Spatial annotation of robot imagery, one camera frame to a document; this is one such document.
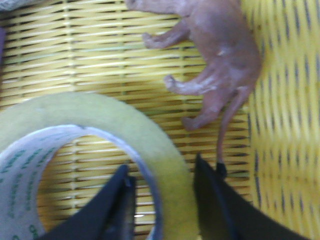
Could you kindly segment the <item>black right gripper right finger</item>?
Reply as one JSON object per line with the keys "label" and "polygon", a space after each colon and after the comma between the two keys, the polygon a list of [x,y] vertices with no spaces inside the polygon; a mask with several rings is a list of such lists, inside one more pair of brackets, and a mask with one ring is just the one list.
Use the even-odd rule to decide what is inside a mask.
{"label": "black right gripper right finger", "polygon": [[303,240],[229,186],[200,154],[195,158],[194,191],[204,240]]}

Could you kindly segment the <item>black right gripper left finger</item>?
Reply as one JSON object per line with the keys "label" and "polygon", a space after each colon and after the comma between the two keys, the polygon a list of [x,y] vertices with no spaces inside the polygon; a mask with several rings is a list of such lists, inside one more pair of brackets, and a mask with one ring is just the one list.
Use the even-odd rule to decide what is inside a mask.
{"label": "black right gripper left finger", "polygon": [[40,240],[132,240],[135,230],[136,179],[121,165],[80,211]]}

